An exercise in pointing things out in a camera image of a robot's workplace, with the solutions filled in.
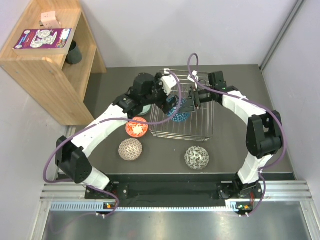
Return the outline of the mint green bowl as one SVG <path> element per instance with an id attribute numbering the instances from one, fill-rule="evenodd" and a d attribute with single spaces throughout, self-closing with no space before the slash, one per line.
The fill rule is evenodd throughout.
<path id="1" fill-rule="evenodd" d="M 144 116 L 148 114 L 151 111 L 152 106 L 151 105 L 146 105 L 143 107 L 142 112 L 139 113 L 139 116 Z"/>

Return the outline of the red floral bowl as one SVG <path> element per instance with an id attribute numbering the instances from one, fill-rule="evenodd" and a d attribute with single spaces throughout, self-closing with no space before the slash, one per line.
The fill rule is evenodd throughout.
<path id="1" fill-rule="evenodd" d="M 141 138 L 143 137 L 149 129 L 147 124 L 137 123 L 137 122 L 128 122 L 125 125 L 126 133 L 133 138 Z"/>

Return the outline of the wooden shelf unit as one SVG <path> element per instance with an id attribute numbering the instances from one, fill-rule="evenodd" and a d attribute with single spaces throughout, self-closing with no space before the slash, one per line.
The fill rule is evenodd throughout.
<path id="1" fill-rule="evenodd" d="M 14 50 L 23 30 L 39 27 L 41 13 L 55 11 L 62 27 L 74 30 L 82 60 L 66 63 L 66 56 L 25 55 Z M 1 67 L 59 124 L 88 125 L 94 117 L 84 104 L 91 74 L 106 73 L 106 66 L 78 0 L 32 0 L 0 52 Z"/>

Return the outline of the metal wire dish rack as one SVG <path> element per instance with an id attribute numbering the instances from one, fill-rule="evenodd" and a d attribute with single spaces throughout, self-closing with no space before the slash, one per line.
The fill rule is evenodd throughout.
<path id="1" fill-rule="evenodd" d="M 188 98 L 189 89 L 195 84 L 188 79 L 187 70 L 171 69 L 179 78 L 182 97 Z M 210 86 L 208 74 L 206 72 L 197 73 L 201 84 Z M 162 125 L 150 125 L 149 130 L 155 137 L 207 142 L 214 134 L 214 102 L 201 103 L 201 107 L 194 112 L 182 114 L 182 117 L 174 116 Z M 156 105 L 152 105 L 150 112 L 150 122 L 161 122 L 168 118 Z"/>

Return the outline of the blue triangle patterned bowl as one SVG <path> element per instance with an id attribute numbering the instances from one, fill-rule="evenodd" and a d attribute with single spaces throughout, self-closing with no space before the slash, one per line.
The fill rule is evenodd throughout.
<path id="1" fill-rule="evenodd" d="M 176 106 L 174 106 L 166 115 L 168 117 L 171 117 L 173 115 L 173 113 L 176 111 L 177 106 L 178 106 L 178 104 L 176 104 Z M 176 113 L 171 120 L 176 123 L 182 123 L 182 122 L 186 121 L 190 116 L 191 116 L 191 113 L 189 113 L 189 112 Z"/>

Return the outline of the aluminium rail frame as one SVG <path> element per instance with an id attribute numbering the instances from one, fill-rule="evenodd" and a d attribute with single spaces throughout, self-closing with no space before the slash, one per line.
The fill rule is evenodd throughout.
<path id="1" fill-rule="evenodd" d="M 231 183 L 227 175 L 112 175 L 111 182 Z M 32 240 L 317 240 L 320 217 L 305 181 L 268 174 L 246 198 L 86 199 L 88 187 L 46 184 Z"/>

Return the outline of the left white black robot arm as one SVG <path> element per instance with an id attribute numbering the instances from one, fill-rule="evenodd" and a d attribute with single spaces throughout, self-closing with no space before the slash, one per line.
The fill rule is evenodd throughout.
<path id="1" fill-rule="evenodd" d="M 55 160 L 56 166 L 68 176 L 69 181 L 88 186 L 102 198 L 109 198 L 114 187 L 103 172 L 90 164 L 89 156 L 115 130 L 133 121 L 144 106 L 157 105 L 164 113 L 174 106 L 180 107 L 181 95 L 168 101 L 173 88 L 180 86 L 179 78 L 168 68 L 164 74 L 140 73 L 133 85 L 90 125 L 69 138 L 60 137 L 50 160 Z"/>

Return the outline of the beige lattice patterned bowl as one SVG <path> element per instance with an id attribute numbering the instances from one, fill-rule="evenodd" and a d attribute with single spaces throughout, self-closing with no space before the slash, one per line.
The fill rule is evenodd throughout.
<path id="1" fill-rule="evenodd" d="M 124 140 L 118 148 L 119 156 L 125 161 L 134 161 L 140 157 L 143 151 L 142 143 L 135 138 Z"/>

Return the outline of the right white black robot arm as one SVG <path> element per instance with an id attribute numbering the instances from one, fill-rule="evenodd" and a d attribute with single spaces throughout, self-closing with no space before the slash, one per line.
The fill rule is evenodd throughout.
<path id="1" fill-rule="evenodd" d="M 209 86 L 203 85 L 201 89 L 197 71 L 193 71 L 187 78 L 195 83 L 195 87 L 190 88 L 180 113 L 193 112 L 202 103 L 216 102 L 237 115 L 247 126 L 247 157 L 235 174 L 231 189 L 223 187 L 220 190 L 223 199 L 235 195 L 245 198 L 257 187 L 261 169 L 283 146 L 281 116 L 277 111 L 267 112 L 250 102 L 236 87 L 228 86 L 222 71 L 209 73 Z"/>

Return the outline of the black white paisley bowl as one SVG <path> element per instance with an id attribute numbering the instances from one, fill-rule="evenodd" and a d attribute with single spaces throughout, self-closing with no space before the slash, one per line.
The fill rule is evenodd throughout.
<path id="1" fill-rule="evenodd" d="M 193 170 L 203 170 L 210 161 L 210 156 L 207 150 L 200 146 L 191 146 L 184 155 L 184 160 L 187 166 Z"/>

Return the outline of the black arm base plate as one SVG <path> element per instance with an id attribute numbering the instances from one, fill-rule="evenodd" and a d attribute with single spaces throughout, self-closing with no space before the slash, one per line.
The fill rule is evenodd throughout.
<path id="1" fill-rule="evenodd" d="M 192 197 L 201 196 L 211 199 L 228 200 L 231 198 L 247 198 L 255 187 L 240 191 L 230 183 L 217 182 L 111 182 L 105 189 L 96 190 L 87 188 L 86 199 L 106 199 L 108 194 L 115 195 L 120 201 L 141 200 L 143 197 L 149 199 L 155 197 L 160 200 L 166 197 Z"/>

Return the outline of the purple book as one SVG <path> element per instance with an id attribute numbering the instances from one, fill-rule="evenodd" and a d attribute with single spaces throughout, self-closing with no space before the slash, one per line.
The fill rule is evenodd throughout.
<path id="1" fill-rule="evenodd" d="M 66 55 L 75 31 L 72 28 L 25 29 L 12 50 L 22 55 Z"/>

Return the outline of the pink power adapter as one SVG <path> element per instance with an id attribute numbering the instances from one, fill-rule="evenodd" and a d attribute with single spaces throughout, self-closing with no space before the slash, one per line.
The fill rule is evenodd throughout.
<path id="1" fill-rule="evenodd" d="M 48 12 L 41 13 L 39 25 L 46 29 L 61 28 L 61 23 L 58 21 L 55 11 L 48 11 Z"/>

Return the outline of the dark grey cup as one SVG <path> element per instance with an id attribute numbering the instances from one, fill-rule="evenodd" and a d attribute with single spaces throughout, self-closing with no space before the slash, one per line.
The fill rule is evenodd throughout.
<path id="1" fill-rule="evenodd" d="M 78 44 L 73 40 L 71 42 L 68 54 L 66 56 L 65 62 L 70 65 L 78 64 L 82 61 L 82 53 L 79 49 Z"/>

